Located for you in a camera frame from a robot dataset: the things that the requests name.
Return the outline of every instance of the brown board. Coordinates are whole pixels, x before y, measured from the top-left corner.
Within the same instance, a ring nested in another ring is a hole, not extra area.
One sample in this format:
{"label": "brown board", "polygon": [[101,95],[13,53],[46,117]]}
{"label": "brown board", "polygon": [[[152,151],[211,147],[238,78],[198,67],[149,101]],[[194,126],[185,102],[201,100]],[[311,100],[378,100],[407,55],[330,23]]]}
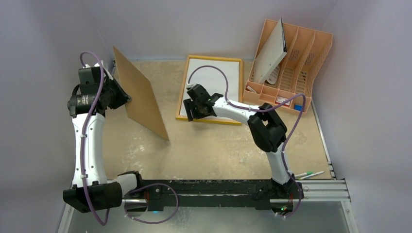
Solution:
{"label": "brown board", "polygon": [[132,97],[126,103],[127,117],[169,140],[150,81],[113,46],[120,85]]}

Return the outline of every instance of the gray wall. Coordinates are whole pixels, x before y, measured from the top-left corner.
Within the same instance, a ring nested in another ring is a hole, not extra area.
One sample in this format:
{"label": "gray wall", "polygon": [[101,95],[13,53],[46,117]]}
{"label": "gray wall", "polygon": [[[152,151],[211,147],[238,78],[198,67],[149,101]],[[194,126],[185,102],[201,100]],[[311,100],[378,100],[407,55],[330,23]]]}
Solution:
{"label": "gray wall", "polygon": [[314,99],[360,232],[411,232],[412,2],[340,0]]}
{"label": "gray wall", "polygon": [[80,0],[2,0],[0,32],[0,232],[56,232],[74,171],[78,56],[110,53]]}
{"label": "gray wall", "polygon": [[253,59],[266,18],[321,29],[337,0],[89,0],[102,38],[130,59]]}

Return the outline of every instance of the beige tabletop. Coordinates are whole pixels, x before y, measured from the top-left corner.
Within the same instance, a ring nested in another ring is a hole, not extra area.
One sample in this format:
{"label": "beige tabletop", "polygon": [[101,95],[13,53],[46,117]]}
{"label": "beige tabletop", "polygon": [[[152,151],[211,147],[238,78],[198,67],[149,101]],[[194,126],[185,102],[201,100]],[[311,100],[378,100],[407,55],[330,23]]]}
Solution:
{"label": "beige tabletop", "polygon": [[[143,179],[269,179],[266,154],[253,142],[245,125],[178,121],[175,112],[185,61],[133,62],[150,80],[170,141],[127,118],[124,106],[106,111],[103,158],[107,177],[138,170]],[[247,79],[252,63],[244,64]],[[278,111],[290,130],[297,116]],[[290,139],[286,153],[295,174],[330,173],[310,107]]]}

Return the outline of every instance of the purple hose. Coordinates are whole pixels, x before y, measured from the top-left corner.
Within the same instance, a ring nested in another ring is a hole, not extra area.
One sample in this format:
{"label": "purple hose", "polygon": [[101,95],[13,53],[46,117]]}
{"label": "purple hose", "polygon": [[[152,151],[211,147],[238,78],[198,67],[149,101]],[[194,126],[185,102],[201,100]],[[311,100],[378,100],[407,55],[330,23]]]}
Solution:
{"label": "purple hose", "polygon": [[[89,112],[87,113],[85,122],[83,124],[83,128],[82,128],[82,135],[86,135],[86,131],[87,131],[87,126],[89,124],[90,121],[90,117],[94,111],[94,109],[96,108],[96,104],[99,101],[99,97],[100,94],[102,92],[103,89],[103,82],[104,82],[104,70],[103,70],[103,65],[100,62],[100,59],[97,57],[97,55],[95,55],[93,52],[90,51],[83,51],[82,53],[80,53],[80,62],[82,63],[82,66],[85,67],[85,63],[83,62],[83,55],[84,54],[90,54],[92,55],[94,58],[96,58],[99,66],[100,66],[100,84],[99,84],[99,89],[97,90],[96,93],[96,97],[93,100],[93,103],[89,109]],[[89,195],[89,191],[87,188],[87,180],[86,180],[86,172],[85,172],[85,149],[86,149],[86,138],[82,137],[80,139],[80,171],[83,175],[82,181],[83,181],[83,189],[85,191],[85,197],[86,197],[86,201],[87,201],[87,205],[89,206],[89,209],[91,211],[91,213],[94,215],[94,217],[97,219],[97,221],[102,225],[105,226],[107,224],[107,220],[109,219],[109,209],[106,210],[106,217],[104,222],[100,219],[100,217],[97,215],[96,210],[93,207],[93,204],[91,202],[90,199],[90,195]]]}
{"label": "purple hose", "polygon": [[141,191],[141,190],[143,190],[143,189],[146,189],[146,188],[152,187],[152,186],[156,186],[156,185],[165,186],[165,187],[169,188],[169,189],[173,192],[174,197],[176,198],[176,208],[174,209],[173,213],[172,213],[169,217],[167,217],[166,219],[164,219],[164,220],[162,220],[162,221],[158,221],[158,222],[148,222],[148,221],[141,220],[141,219],[135,218],[135,217],[133,217],[133,216],[130,216],[130,215],[127,213],[127,210],[126,210],[126,207],[125,207],[125,208],[124,208],[124,212],[126,213],[126,215],[127,215],[130,219],[132,219],[132,220],[134,220],[134,221],[141,222],[141,223],[146,223],[146,224],[159,224],[159,223],[163,223],[163,222],[168,221],[169,219],[171,219],[172,217],[174,217],[174,216],[176,215],[177,211],[179,210],[179,198],[177,197],[177,193],[172,189],[172,187],[168,186],[167,184],[164,184],[164,183],[153,183],[153,184],[149,184],[149,185],[144,186],[144,187],[142,187],[142,188],[138,188],[138,189],[136,189],[136,190],[130,191],[128,194],[135,193],[135,192],[139,192],[139,191]]}
{"label": "purple hose", "polygon": [[271,108],[269,108],[269,109],[265,109],[265,110],[253,109],[253,108],[252,108],[252,109],[249,109],[249,108],[247,108],[247,107],[238,106],[238,105],[232,104],[232,103],[228,100],[228,98],[227,98],[227,92],[229,91],[229,81],[227,80],[227,77],[226,77],[226,75],[223,73],[223,71],[222,71],[221,69],[215,67],[215,66],[205,65],[205,66],[197,67],[197,68],[190,74],[189,79],[188,79],[188,84],[190,83],[190,80],[191,80],[193,74],[194,74],[196,71],[198,71],[198,70],[200,70],[200,69],[202,69],[202,68],[205,68],[205,67],[209,67],[209,68],[216,69],[216,70],[218,70],[218,71],[223,75],[224,80],[226,81],[226,91],[224,92],[224,98],[225,98],[226,102],[227,102],[230,106],[235,107],[235,108],[239,108],[239,109],[243,109],[243,110],[248,110],[248,111],[259,112],[259,113],[265,113],[265,112],[269,112],[269,111],[271,111],[271,110],[275,110],[276,108],[279,108],[280,106],[284,105],[285,103],[287,103],[287,102],[289,102],[289,101],[294,100],[295,98],[297,98],[297,97],[299,97],[299,96],[301,96],[301,97],[303,98],[302,109],[300,110],[299,115],[298,115],[298,117],[297,117],[297,119],[296,119],[296,122],[295,122],[295,124],[294,124],[291,132],[289,133],[288,137],[286,138],[285,143],[283,143],[282,150],[281,150],[282,162],[283,162],[283,166],[284,166],[285,169],[286,169],[286,173],[287,173],[287,174],[289,175],[289,177],[293,180],[293,182],[295,183],[295,185],[297,186],[298,191],[299,191],[299,201],[298,201],[298,203],[297,203],[297,205],[296,205],[296,208],[294,208],[293,211],[290,212],[290,213],[289,213],[287,216],[285,216],[285,217],[290,217],[290,216],[292,216],[292,215],[296,212],[296,210],[299,208],[300,202],[302,201],[302,190],[300,189],[300,186],[298,185],[298,183],[296,182],[296,180],[293,178],[292,174],[290,174],[290,173],[288,172],[289,169],[288,169],[288,165],[286,164],[284,151],[285,151],[286,144],[289,142],[289,139],[291,138],[293,132],[294,132],[295,129],[296,129],[297,124],[298,124],[299,121],[300,121],[300,118],[302,117],[303,110],[305,109],[305,106],[306,106],[306,98],[305,98],[305,95],[302,94],[302,93],[296,94],[296,95],[292,96],[291,98],[285,100],[285,101],[282,102],[281,104],[278,104],[278,105],[276,105],[276,106],[273,106],[273,107],[271,107]]}

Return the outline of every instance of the purple cable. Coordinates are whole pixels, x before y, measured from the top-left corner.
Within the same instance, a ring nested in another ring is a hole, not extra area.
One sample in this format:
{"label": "purple cable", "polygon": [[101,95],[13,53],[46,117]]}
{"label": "purple cable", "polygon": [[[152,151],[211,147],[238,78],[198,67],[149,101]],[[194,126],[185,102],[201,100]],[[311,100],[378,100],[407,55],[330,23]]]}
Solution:
{"label": "purple cable", "polygon": [[166,219],[164,219],[164,220],[162,220],[162,221],[158,221],[158,222],[148,222],[148,221],[141,220],[141,219],[135,218],[135,217],[133,217],[133,216],[130,216],[129,213],[127,213],[126,206],[125,206],[124,212],[126,213],[126,215],[127,215],[130,219],[132,219],[132,220],[134,220],[134,221],[141,222],[141,223],[146,223],[146,224],[159,224],[159,223],[163,223],[163,222],[166,222],[166,221],[170,220],[172,217],[174,217],[174,216],[176,215],[177,211],[179,210],[179,198],[178,198],[178,196],[177,196],[177,193],[172,189],[172,187],[168,186],[167,184],[164,184],[164,183],[153,183],[153,184],[149,184],[149,185],[144,186],[144,187],[142,187],[142,188],[138,188],[138,189],[136,189],[136,190],[132,190],[132,191],[130,191],[128,194],[135,193],[135,192],[139,192],[139,191],[141,191],[141,190],[143,190],[143,189],[146,189],[146,188],[152,187],[152,186],[156,186],[156,185],[165,186],[165,187],[169,188],[169,189],[173,192],[174,197],[176,198],[176,208],[175,208],[175,210],[173,211],[173,213],[172,213],[169,217],[167,217]]}
{"label": "purple cable", "polygon": [[[92,115],[92,113],[93,113],[93,111],[94,111],[94,109],[95,109],[95,107],[96,107],[96,104],[97,104],[97,102],[99,101],[99,97],[100,97],[100,94],[101,94],[101,92],[102,92],[103,82],[104,82],[104,70],[103,70],[103,65],[102,65],[102,63],[100,62],[100,59],[97,57],[97,55],[95,55],[93,52],[83,51],[82,53],[80,53],[80,62],[82,63],[82,66],[83,66],[83,67],[86,66],[85,63],[83,62],[83,55],[86,54],[86,53],[88,53],[88,54],[92,55],[94,58],[96,58],[99,66],[100,66],[100,84],[99,84],[99,89],[97,90],[97,93],[96,93],[96,97],[95,97],[94,100],[93,100],[93,103],[92,103],[92,105],[91,105],[91,107],[90,107],[90,109],[89,109],[89,112],[87,113],[85,122],[84,122],[84,124],[83,124],[82,135],[85,135],[85,136],[87,136],[87,135],[86,135],[87,126],[88,126],[88,124],[89,124],[90,117],[91,117],[91,115]],[[104,220],[104,222],[103,222],[103,221],[100,219],[100,217],[97,215],[96,210],[95,210],[94,207],[93,207],[93,204],[92,204],[91,199],[90,199],[89,191],[88,191],[88,188],[87,188],[87,180],[86,180],[86,172],[85,172],[85,150],[86,150],[86,138],[85,138],[85,137],[82,137],[82,138],[80,139],[80,171],[81,171],[81,173],[82,173],[82,175],[83,175],[83,178],[82,178],[82,181],[83,181],[83,189],[84,189],[84,191],[85,191],[85,197],[86,197],[87,205],[89,206],[89,209],[90,209],[91,213],[94,215],[94,217],[97,219],[97,221],[98,221],[102,226],[105,226],[106,223],[107,223],[107,221],[108,221],[108,219],[109,219],[109,209],[106,210],[106,217],[105,217],[105,220]]]}
{"label": "purple cable", "polygon": [[295,124],[294,124],[291,132],[289,133],[288,137],[286,138],[285,142],[283,143],[282,151],[280,152],[280,153],[281,153],[281,156],[282,156],[283,166],[284,166],[285,169],[286,169],[286,173],[287,173],[287,174],[289,175],[289,177],[293,180],[293,182],[295,183],[295,185],[297,186],[298,191],[299,191],[299,201],[298,201],[298,203],[297,203],[297,205],[296,205],[296,208],[294,208],[293,211],[292,211],[290,214],[288,214],[287,216],[284,216],[284,217],[290,217],[290,216],[292,216],[292,215],[296,212],[296,210],[299,209],[300,202],[302,201],[302,190],[300,189],[300,186],[298,185],[298,183],[296,182],[296,180],[293,178],[292,174],[290,174],[290,173],[288,172],[289,169],[288,169],[288,165],[286,164],[284,151],[285,151],[286,144],[289,142],[289,139],[291,138],[293,132],[295,131],[296,126],[297,126],[297,124],[299,123],[300,118],[302,117],[303,110],[305,109],[305,106],[306,106],[305,94],[302,94],[302,93],[296,94],[296,95],[292,96],[291,98],[285,100],[284,102],[282,102],[282,103],[280,103],[280,104],[278,104],[278,105],[276,105],[276,106],[273,106],[273,107],[271,107],[271,108],[269,108],[269,109],[265,109],[265,110],[253,109],[253,108],[252,108],[252,109],[249,109],[249,108],[247,108],[247,107],[242,107],[242,106],[238,106],[238,105],[232,104],[232,103],[229,101],[229,99],[227,98],[227,92],[229,91],[229,81],[227,80],[227,77],[226,77],[226,75],[223,73],[223,71],[222,71],[221,69],[215,67],[215,66],[205,65],[205,66],[197,67],[197,68],[190,74],[189,79],[188,79],[188,84],[190,83],[190,80],[191,80],[193,74],[194,74],[196,71],[198,71],[198,70],[200,70],[200,69],[202,69],[202,68],[205,68],[205,67],[209,67],[209,68],[216,69],[216,70],[218,70],[218,71],[223,75],[224,80],[226,81],[226,90],[225,90],[225,92],[224,92],[224,99],[226,100],[226,102],[227,102],[230,106],[235,107],[235,108],[239,108],[239,109],[243,109],[243,110],[248,110],[248,111],[259,112],[259,113],[265,113],[265,112],[269,112],[269,111],[271,111],[271,110],[275,110],[276,108],[279,108],[280,106],[284,105],[285,103],[287,103],[287,102],[289,102],[289,101],[294,100],[295,98],[297,98],[297,97],[299,97],[299,96],[301,96],[301,97],[303,98],[302,109],[301,109],[300,112],[299,112],[299,115],[298,115],[298,117],[297,117],[297,119],[296,119],[296,122],[295,122]]}

